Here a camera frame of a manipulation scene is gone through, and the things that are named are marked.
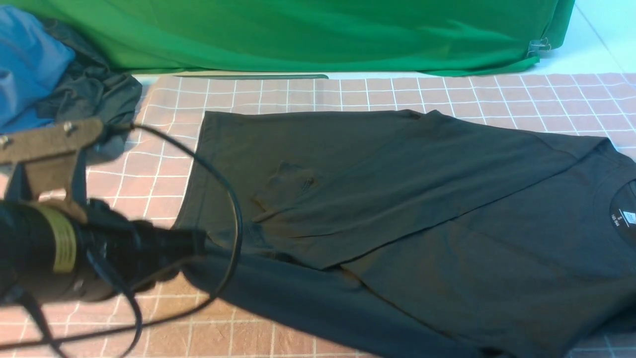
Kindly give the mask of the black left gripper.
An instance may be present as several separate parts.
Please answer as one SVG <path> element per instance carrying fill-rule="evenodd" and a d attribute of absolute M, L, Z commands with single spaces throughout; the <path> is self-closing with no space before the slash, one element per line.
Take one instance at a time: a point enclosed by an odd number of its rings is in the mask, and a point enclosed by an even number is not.
<path fill-rule="evenodd" d="M 82 224 L 57 209 L 1 202 L 1 303 L 97 303 L 140 294 L 204 256 L 207 235 L 129 220 L 102 206 Z"/>

